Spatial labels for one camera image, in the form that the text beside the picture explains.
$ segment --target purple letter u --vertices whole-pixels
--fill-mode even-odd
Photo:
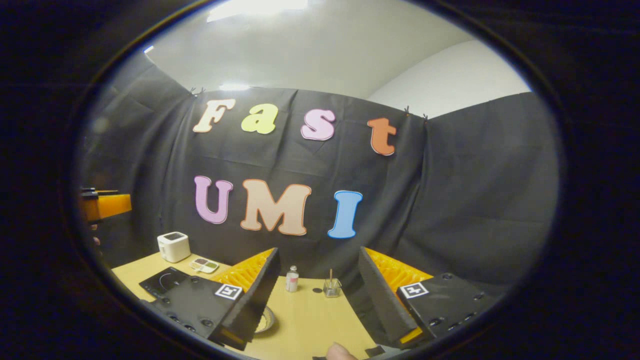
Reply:
[[[220,194],[218,195],[218,212],[214,213],[207,206],[207,192],[211,185],[211,179],[206,176],[196,176],[194,181],[196,183],[196,210],[198,210],[200,217],[214,224],[225,222],[227,219],[229,192],[234,188],[234,185],[224,180],[216,181],[216,187]]]

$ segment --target small plastic bottle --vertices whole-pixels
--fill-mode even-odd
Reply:
[[[285,290],[294,293],[298,289],[298,272],[296,271],[298,268],[296,266],[292,266],[291,270],[287,272],[287,280],[285,281]]]

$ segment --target orange soft pad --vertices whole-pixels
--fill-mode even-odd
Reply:
[[[385,278],[385,281],[394,294],[400,286],[421,282],[433,277],[426,272],[421,272],[412,266],[402,263],[394,258],[390,258],[377,251],[367,248],[365,248],[365,250],[373,260],[374,264],[378,267],[382,277]]]
[[[126,213],[131,211],[131,196],[129,194],[99,196],[98,209],[100,218]]]
[[[214,276],[211,280],[221,282],[223,284],[240,286],[246,293],[255,281],[255,278],[258,277],[260,270],[262,270],[262,266],[266,263],[267,258],[271,255],[273,249],[275,248],[271,248],[248,259],[242,260],[227,271]]]

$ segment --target small glass container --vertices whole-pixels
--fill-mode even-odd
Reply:
[[[342,284],[336,278],[324,280],[324,295],[326,297],[338,297],[340,296],[340,289]]]

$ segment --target ceiling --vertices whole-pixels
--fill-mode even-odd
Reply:
[[[149,43],[147,56],[187,89],[241,83],[366,99],[424,58],[473,39],[400,0],[308,0],[303,10],[207,22],[210,9]]]

